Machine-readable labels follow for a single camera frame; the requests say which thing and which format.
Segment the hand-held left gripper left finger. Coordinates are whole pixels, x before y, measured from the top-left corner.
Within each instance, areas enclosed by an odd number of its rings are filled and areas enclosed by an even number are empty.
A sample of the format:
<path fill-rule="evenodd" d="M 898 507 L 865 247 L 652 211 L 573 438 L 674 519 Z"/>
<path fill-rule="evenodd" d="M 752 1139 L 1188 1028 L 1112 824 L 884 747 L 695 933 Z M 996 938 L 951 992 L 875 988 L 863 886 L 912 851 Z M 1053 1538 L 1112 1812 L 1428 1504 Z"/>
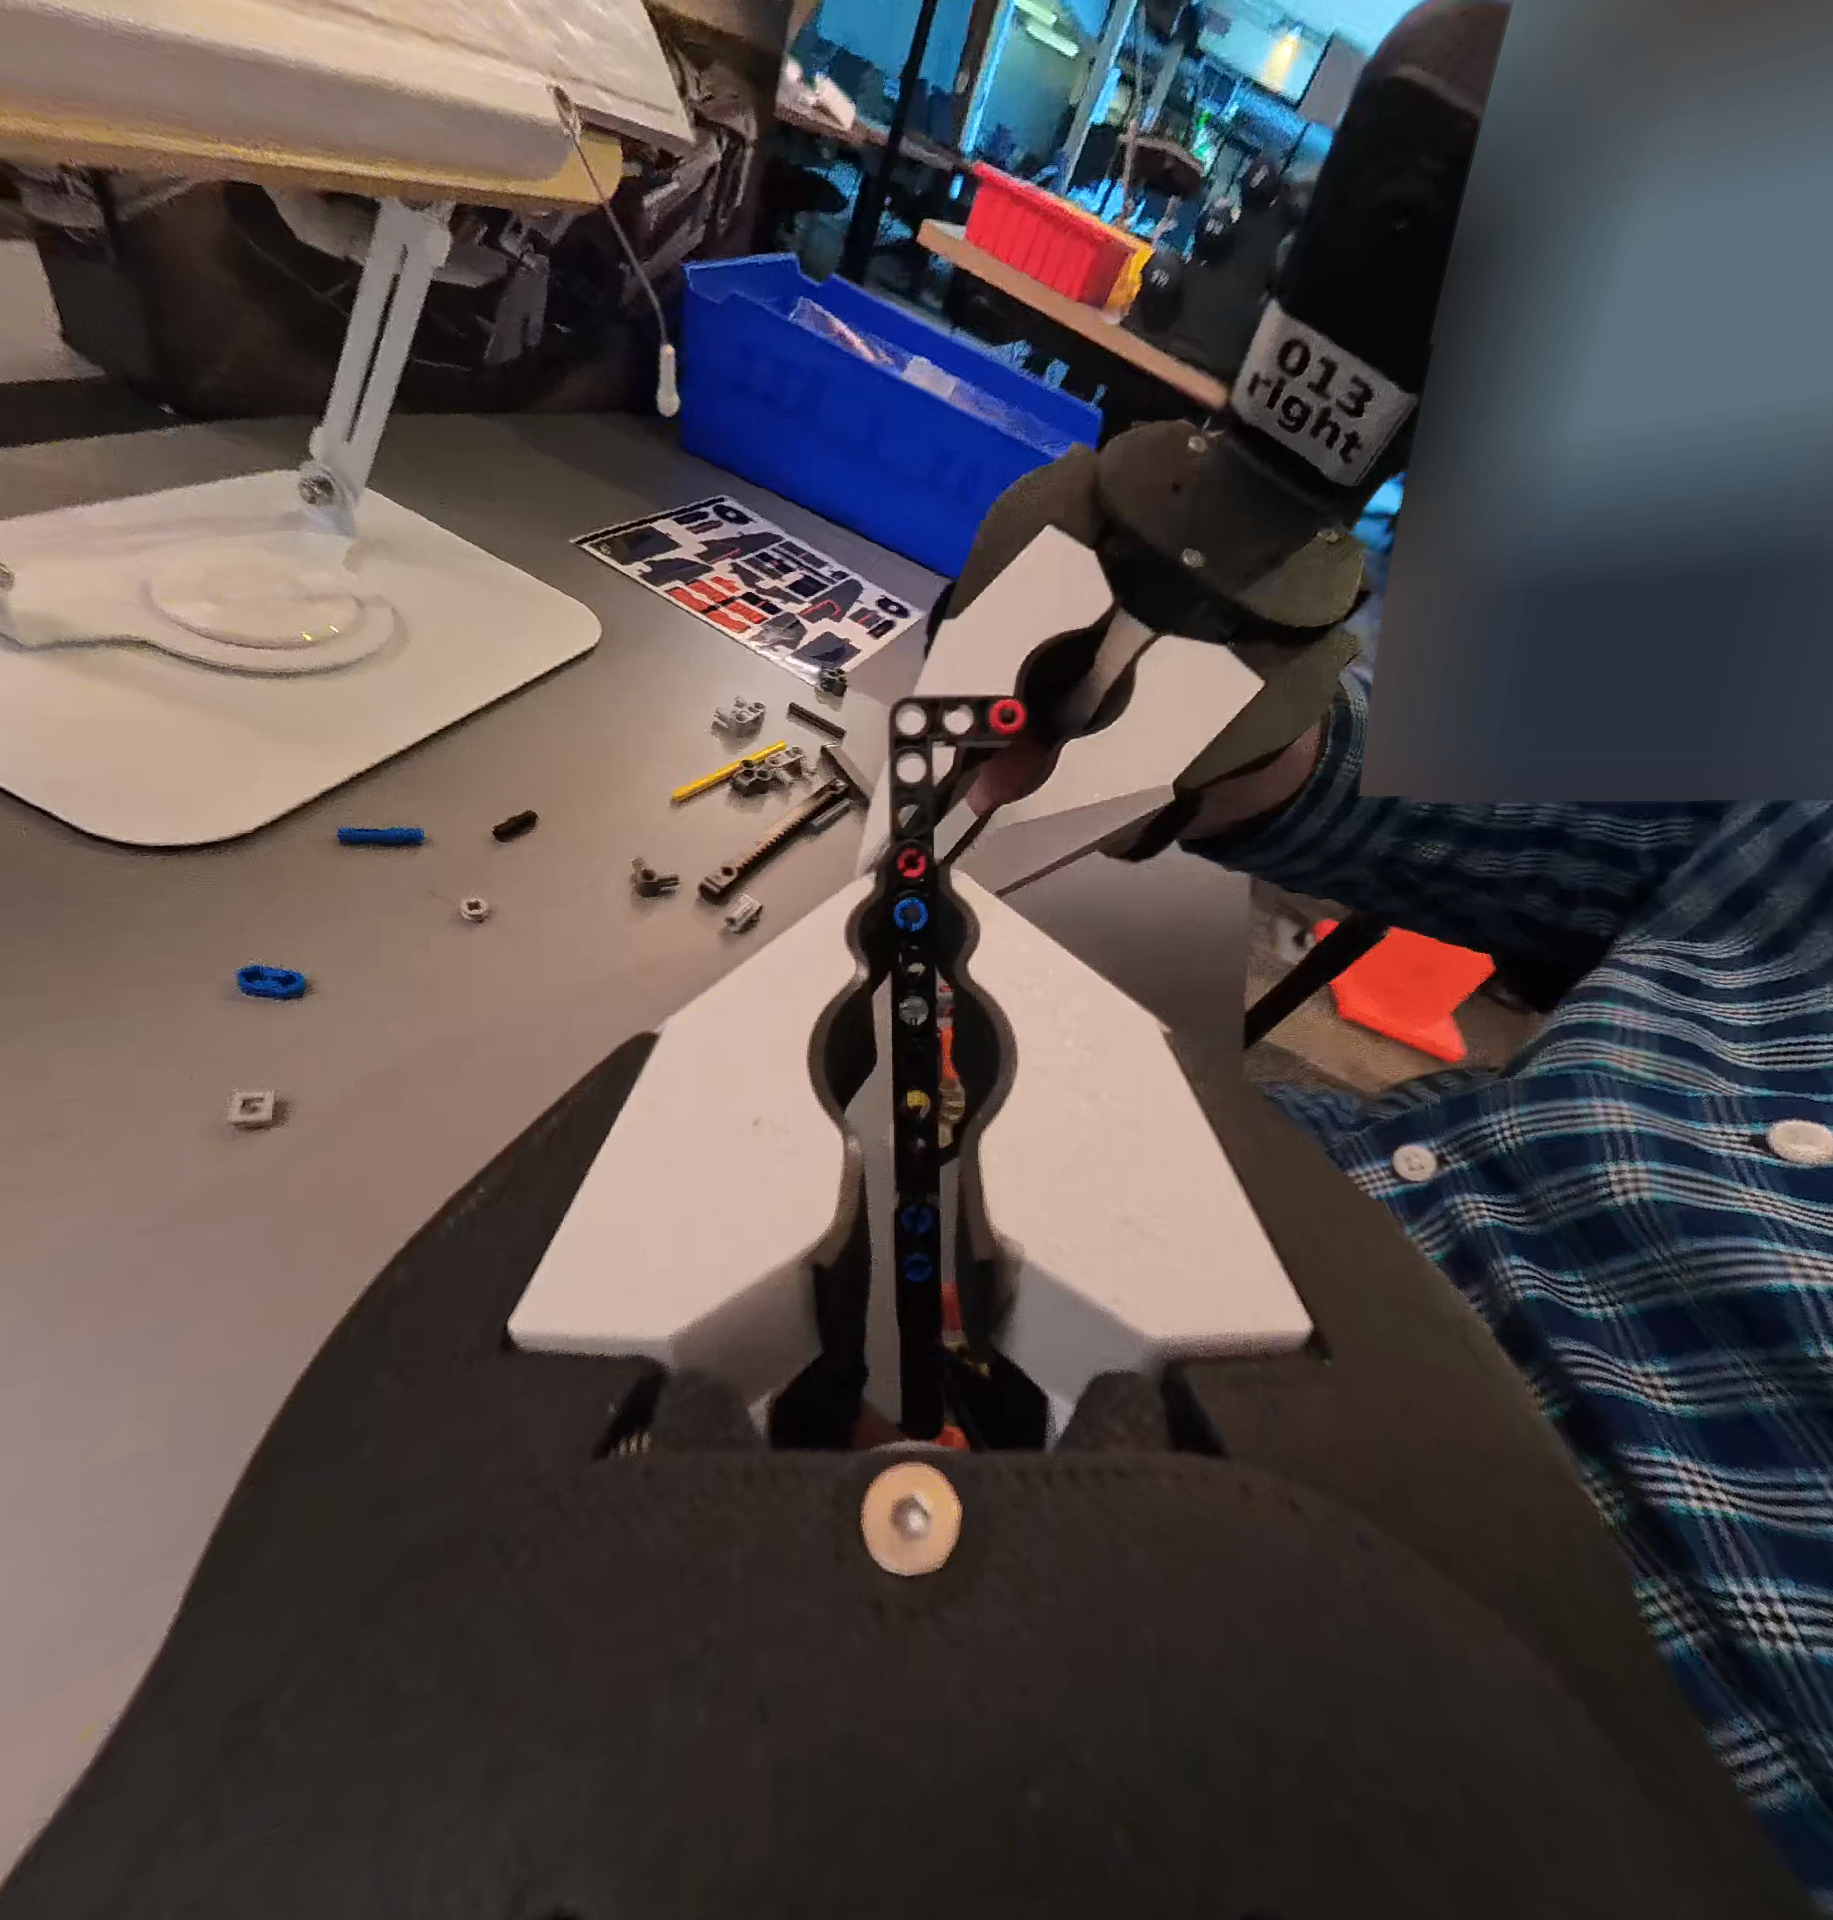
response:
<path fill-rule="evenodd" d="M 505 1330 L 522 1354 L 639 1356 L 744 1406 L 817 1356 L 813 1265 L 859 1198 L 859 1149 L 810 1080 L 857 982 L 865 880 L 670 1013 Z"/>

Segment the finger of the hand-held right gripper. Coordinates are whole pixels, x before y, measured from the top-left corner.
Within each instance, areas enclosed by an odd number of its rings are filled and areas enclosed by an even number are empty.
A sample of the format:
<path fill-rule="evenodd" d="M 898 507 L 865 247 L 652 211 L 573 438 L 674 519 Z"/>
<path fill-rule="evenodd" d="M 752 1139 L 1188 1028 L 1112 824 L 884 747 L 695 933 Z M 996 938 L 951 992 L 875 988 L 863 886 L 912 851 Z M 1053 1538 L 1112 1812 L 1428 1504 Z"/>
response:
<path fill-rule="evenodd" d="M 1094 550 L 1069 533 L 1042 529 L 1023 551 L 1002 565 L 993 579 L 968 591 L 956 579 L 951 610 L 942 618 L 930 654 L 917 669 L 917 699 L 996 699 L 1020 695 L 1027 709 L 1026 732 L 988 757 L 943 810 L 935 851 L 947 856 L 951 819 L 983 824 L 1031 787 L 1039 787 L 1058 747 L 1039 722 L 1048 709 L 1092 668 L 1107 630 L 1120 630 L 1120 596 Z M 878 792 L 871 800 L 857 864 L 871 867 L 889 851 L 889 757 Z M 1094 864 L 1097 851 L 1058 869 Z"/>
<path fill-rule="evenodd" d="M 1115 844 L 1173 800 L 1177 774 L 1261 689 L 1234 652 L 1188 637 L 1107 630 L 1092 668 L 1048 709 L 1048 776 L 984 817 L 951 819 L 956 873 L 1009 896 Z"/>

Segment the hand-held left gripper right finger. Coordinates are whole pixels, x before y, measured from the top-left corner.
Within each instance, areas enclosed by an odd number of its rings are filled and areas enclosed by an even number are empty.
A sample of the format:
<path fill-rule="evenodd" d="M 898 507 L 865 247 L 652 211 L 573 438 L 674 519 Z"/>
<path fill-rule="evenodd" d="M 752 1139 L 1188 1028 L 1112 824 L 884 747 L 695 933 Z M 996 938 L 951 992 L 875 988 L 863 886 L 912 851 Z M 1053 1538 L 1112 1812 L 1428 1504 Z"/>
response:
<path fill-rule="evenodd" d="M 1312 1316 L 1170 1028 L 976 880 L 953 893 L 1002 1036 L 964 1149 L 996 1356 L 1071 1413 L 1107 1374 L 1307 1351 Z"/>

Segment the black L-shaped toy beam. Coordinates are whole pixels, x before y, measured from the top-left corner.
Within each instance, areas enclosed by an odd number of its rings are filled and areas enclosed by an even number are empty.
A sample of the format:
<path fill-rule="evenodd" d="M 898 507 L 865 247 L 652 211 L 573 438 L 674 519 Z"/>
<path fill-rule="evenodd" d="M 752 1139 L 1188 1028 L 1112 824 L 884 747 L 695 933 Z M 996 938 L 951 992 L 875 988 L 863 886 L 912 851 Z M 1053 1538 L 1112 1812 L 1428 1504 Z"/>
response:
<path fill-rule="evenodd" d="M 906 699 L 889 720 L 889 929 L 898 959 L 930 959 L 939 920 L 935 832 L 956 788 L 1026 732 L 1020 695 Z"/>

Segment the black toy car chassis assembly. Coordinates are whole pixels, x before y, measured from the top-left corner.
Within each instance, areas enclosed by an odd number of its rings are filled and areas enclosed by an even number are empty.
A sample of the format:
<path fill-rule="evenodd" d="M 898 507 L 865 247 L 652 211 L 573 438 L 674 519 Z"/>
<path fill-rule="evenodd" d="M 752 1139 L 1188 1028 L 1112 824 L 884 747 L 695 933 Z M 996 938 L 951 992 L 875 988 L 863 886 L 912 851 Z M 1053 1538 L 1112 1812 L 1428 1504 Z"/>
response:
<path fill-rule="evenodd" d="M 966 1454 L 1016 1451 L 1039 1435 L 1027 1394 L 993 1354 L 996 1260 L 971 1175 L 971 1124 L 1004 1095 L 1007 1036 L 966 979 L 964 927 L 931 904 L 889 957 L 889 1300 L 898 1429 Z"/>

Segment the person's right forearm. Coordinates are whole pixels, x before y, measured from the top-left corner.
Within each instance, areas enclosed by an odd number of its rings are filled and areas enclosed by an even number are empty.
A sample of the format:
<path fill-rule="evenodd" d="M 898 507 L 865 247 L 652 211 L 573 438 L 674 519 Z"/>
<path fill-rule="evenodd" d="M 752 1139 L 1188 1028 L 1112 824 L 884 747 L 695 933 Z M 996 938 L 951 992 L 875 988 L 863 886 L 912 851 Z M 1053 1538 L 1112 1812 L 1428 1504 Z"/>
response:
<path fill-rule="evenodd" d="M 1833 1080 L 1833 800 L 1447 805 L 1369 797 L 1369 684 L 1342 676 L 1275 809 L 1188 851 L 1437 943 L 1595 963 L 1539 1072 L 1684 1088 Z"/>

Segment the black lego beam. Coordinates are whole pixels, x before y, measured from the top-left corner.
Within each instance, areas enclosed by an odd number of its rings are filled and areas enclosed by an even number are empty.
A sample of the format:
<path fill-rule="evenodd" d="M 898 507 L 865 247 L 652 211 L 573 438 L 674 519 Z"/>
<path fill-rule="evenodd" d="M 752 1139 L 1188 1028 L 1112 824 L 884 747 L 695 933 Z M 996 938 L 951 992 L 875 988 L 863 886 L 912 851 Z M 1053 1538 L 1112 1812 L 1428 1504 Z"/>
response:
<path fill-rule="evenodd" d="M 854 787 L 840 780 L 820 783 L 817 788 L 807 792 L 801 805 L 794 805 L 774 827 L 768 827 L 765 837 L 747 851 L 703 873 L 703 880 L 695 890 L 699 898 L 710 904 L 737 898 L 782 851 L 804 842 L 810 829 L 817 829 L 817 819 L 844 813 L 854 800 L 857 800 Z"/>

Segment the person's right hand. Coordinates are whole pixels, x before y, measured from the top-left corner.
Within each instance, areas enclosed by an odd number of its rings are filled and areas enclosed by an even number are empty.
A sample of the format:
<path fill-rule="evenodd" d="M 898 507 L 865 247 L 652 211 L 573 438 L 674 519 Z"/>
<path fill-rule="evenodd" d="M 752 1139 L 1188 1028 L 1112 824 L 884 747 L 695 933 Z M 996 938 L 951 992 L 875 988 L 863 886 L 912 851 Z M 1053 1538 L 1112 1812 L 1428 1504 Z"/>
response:
<path fill-rule="evenodd" d="M 1243 770 L 1215 788 L 1222 800 L 1222 832 L 1257 832 L 1290 809 L 1312 783 L 1328 745 L 1328 720 L 1315 720 L 1302 736 L 1277 754 Z"/>

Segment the blue parts bin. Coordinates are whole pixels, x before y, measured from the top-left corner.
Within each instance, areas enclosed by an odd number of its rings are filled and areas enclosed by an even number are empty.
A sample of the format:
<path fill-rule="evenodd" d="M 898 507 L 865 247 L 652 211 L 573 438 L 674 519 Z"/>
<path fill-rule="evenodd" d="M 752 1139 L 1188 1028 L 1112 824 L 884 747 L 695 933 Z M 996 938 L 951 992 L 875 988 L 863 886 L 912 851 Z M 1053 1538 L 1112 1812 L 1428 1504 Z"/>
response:
<path fill-rule="evenodd" d="M 675 344 L 690 454 L 828 519 L 942 577 L 964 572 L 993 498 L 1061 458 L 875 372 L 794 326 L 792 301 L 943 366 L 1094 449 L 1097 405 L 1044 383 L 971 336 L 792 252 L 690 263 Z"/>

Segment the clear plastic parts bags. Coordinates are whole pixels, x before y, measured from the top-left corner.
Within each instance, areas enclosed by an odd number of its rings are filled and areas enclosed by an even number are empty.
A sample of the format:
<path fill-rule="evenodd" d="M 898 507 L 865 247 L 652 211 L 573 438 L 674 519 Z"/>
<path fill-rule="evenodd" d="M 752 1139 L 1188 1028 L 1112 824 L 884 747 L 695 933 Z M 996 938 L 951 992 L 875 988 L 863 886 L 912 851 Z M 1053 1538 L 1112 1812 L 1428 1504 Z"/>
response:
<path fill-rule="evenodd" d="M 900 383 L 924 390 L 930 397 L 935 397 L 939 402 L 947 402 L 953 411 L 976 417 L 988 428 L 996 428 L 1016 440 L 1026 440 L 1027 447 L 1039 447 L 1050 454 L 1061 454 L 1067 447 L 1078 444 L 1078 434 L 1071 428 L 1061 428 L 1053 420 L 1044 420 L 1026 409 L 1009 405 L 1007 400 L 988 393 L 984 388 L 978 388 L 976 380 L 947 372 L 943 366 L 927 358 L 924 351 L 906 351 L 875 334 L 865 334 L 847 322 L 840 322 L 835 312 L 828 312 L 822 301 L 804 300 L 798 295 L 787 310 L 787 317 L 794 326 L 804 326 L 807 334 L 820 336 L 822 344 L 833 344 L 844 351 L 851 351 L 854 358 L 859 358 L 863 366 L 884 372 L 891 376 L 898 376 Z"/>

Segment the toy sticker sheet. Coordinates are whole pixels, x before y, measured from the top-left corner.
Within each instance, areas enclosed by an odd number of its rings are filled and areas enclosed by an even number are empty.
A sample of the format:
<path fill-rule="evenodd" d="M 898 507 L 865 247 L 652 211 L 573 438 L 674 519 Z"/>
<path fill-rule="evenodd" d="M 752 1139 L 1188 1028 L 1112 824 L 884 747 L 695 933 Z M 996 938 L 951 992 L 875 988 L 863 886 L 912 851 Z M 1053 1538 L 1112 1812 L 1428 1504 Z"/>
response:
<path fill-rule="evenodd" d="M 847 676 L 930 619 L 927 602 L 726 492 L 598 526 L 573 550 L 804 684 Z"/>

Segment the orange floor object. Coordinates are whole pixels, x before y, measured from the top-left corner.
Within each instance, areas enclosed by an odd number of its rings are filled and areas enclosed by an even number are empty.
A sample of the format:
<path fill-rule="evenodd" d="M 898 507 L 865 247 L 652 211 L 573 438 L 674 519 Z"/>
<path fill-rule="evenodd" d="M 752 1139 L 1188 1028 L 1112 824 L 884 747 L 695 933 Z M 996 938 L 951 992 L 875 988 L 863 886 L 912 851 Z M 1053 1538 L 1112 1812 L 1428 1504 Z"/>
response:
<path fill-rule="evenodd" d="M 1336 1019 L 1460 1066 L 1469 1059 L 1460 1009 L 1492 974 L 1497 959 L 1485 950 L 1391 929 L 1328 992 Z"/>

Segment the yellow toy axle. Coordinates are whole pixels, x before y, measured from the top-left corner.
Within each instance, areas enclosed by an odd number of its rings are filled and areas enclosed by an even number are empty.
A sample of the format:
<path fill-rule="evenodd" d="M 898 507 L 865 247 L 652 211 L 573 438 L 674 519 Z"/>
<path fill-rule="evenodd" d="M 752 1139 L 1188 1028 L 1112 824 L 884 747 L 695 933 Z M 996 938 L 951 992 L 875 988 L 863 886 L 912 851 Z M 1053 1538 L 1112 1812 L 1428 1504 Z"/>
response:
<path fill-rule="evenodd" d="M 668 800 L 674 809 L 681 809 L 681 805 L 699 800 L 706 792 L 722 788 L 722 787 L 737 787 L 737 783 L 747 787 L 752 780 L 765 783 L 768 780 L 765 768 L 770 768 L 779 754 L 786 754 L 786 739 L 768 741 L 768 745 L 761 745 L 761 747 L 753 747 L 747 754 L 738 754 L 738 757 L 713 768 L 710 774 L 703 774 L 699 780 L 690 780 L 690 783 L 675 787 Z"/>

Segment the black pole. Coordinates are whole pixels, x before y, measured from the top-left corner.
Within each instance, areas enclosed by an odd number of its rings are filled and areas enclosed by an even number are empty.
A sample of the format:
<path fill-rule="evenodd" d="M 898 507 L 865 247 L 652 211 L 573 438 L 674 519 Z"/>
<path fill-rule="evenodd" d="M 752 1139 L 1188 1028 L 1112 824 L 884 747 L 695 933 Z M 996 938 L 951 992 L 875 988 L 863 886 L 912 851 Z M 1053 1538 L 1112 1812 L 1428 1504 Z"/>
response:
<path fill-rule="evenodd" d="M 840 238 L 840 252 L 835 263 L 835 273 L 840 281 L 851 281 L 854 288 L 863 288 L 865 269 L 878 247 L 882 209 L 889 200 L 889 184 L 893 178 L 898 160 L 905 152 L 906 119 L 912 110 L 917 84 L 924 80 L 924 63 L 930 56 L 935 12 L 939 12 L 935 0 L 918 4 L 912 37 L 905 56 L 905 72 L 898 78 L 898 100 L 891 105 L 889 130 L 882 134 L 878 160 L 874 162 L 874 172 L 857 182 L 851 220 Z"/>

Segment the white stand base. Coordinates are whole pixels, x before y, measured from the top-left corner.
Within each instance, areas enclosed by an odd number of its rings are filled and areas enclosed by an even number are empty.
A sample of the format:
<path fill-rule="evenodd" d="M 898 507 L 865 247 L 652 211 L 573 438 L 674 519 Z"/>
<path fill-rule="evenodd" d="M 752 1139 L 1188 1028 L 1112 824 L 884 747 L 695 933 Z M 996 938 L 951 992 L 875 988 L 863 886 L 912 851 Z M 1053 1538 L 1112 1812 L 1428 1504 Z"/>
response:
<path fill-rule="evenodd" d="M 621 162 L 592 147 L 690 141 L 678 110 L 661 130 L 592 89 L 545 96 L 567 138 L 554 175 L 467 178 L 439 134 L 420 155 L 312 152 L 0 92 L 0 155 L 373 200 L 292 471 L 0 519 L 0 792 L 101 842 L 210 849 L 592 654 L 598 615 L 367 485 L 453 209 L 612 211 Z"/>

